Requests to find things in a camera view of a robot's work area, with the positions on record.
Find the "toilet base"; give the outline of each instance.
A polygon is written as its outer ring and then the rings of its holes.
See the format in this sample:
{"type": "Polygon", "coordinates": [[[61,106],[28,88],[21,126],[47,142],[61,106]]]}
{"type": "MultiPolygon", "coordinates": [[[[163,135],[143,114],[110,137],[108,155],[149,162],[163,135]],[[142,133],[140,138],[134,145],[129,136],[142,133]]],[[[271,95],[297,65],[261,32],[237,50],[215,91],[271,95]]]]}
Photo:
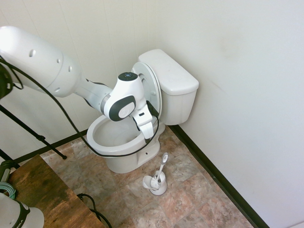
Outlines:
{"type": "Polygon", "coordinates": [[[149,145],[135,154],[118,158],[105,158],[108,168],[116,173],[128,173],[136,170],[158,154],[161,147],[158,138],[155,137],[149,145]]]}

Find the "wooden table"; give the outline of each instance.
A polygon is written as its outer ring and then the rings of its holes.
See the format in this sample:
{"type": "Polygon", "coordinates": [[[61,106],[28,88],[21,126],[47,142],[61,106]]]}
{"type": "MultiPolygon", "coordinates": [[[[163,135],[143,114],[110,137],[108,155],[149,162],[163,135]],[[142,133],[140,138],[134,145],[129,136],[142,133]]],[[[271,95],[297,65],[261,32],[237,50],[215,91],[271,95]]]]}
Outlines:
{"type": "Polygon", "coordinates": [[[15,170],[8,183],[17,200],[43,212],[44,228],[105,228],[39,155],[15,170]]]}

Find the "tripod leg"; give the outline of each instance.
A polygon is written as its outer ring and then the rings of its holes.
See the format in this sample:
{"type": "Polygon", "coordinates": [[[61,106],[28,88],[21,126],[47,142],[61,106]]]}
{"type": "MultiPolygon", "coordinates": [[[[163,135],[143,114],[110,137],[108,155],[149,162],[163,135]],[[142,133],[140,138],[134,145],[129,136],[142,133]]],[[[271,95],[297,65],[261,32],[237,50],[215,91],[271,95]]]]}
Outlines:
{"type": "MultiPolygon", "coordinates": [[[[8,160],[12,160],[13,161],[13,159],[11,158],[11,157],[9,157],[3,150],[1,150],[0,149],[0,157],[1,158],[3,158],[4,160],[6,160],[6,161],[8,161],[8,160]]],[[[17,164],[17,163],[15,163],[15,165],[14,165],[14,168],[15,169],[17,169],[17,168],[19,168],[20,166],[17,164]]]]}
{"type": "Polygon", "coordinates": [[[14,116],[10,111],[8,111],[2,105],[0,105],[0,111],[3,112],[5,115],[7,115],[9,118],[11,118],[13,121],[15,121],[17,124],[19,124],[21,127],[23,127],[25,130],[27,130],[29,133],[31,133],[33,136],[35,136],[36,139],[43,142],[46,146],[48,146],[53,151],[55,151],[63,159],[67,159],[67,157],[65,155],[60,153],[55,147],[53,147],[51,144],[49,144],[47,141],[45,141],[46,138],[43,135],[39,135],[36,132],[34,132],[30,127],[28,127],[25,123],[23,123],[20,119],[18,119],[16,116],[14,116]]]}

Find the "tile floor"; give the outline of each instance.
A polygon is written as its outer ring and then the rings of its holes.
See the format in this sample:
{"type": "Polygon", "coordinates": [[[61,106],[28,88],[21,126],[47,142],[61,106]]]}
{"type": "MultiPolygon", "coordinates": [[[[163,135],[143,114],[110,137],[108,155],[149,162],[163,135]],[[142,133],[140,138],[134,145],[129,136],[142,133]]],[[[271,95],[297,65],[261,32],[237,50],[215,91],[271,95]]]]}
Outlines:
{"type": "Polygon", "coordinates": [[[66,160],[52,151],[41,157],[76,194],[91,195],[114,228],[252,228],[168,127],[159,140],[159,154],[127,174],[110,171],[80,139],[58,148],[66,160]],[[168,189],[154,196],[142,180],[159,169],[164,152],[169,153],[163,169],[168,189]]]}

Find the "toilet lid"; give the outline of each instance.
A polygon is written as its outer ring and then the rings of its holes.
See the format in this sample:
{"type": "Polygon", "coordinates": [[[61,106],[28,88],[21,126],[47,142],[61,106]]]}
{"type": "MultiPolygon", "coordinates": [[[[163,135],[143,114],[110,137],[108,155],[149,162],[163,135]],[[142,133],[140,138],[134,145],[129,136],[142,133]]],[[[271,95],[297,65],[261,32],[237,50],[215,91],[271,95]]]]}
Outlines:
{"type": "Polygon", "coordinates": [[[158,79],[153,70],[145,63],[135,63],[132,72],[137,74],[142,81],[144,97],[158,111],[159,118],[162,113],[162,94],[158,79]]]}

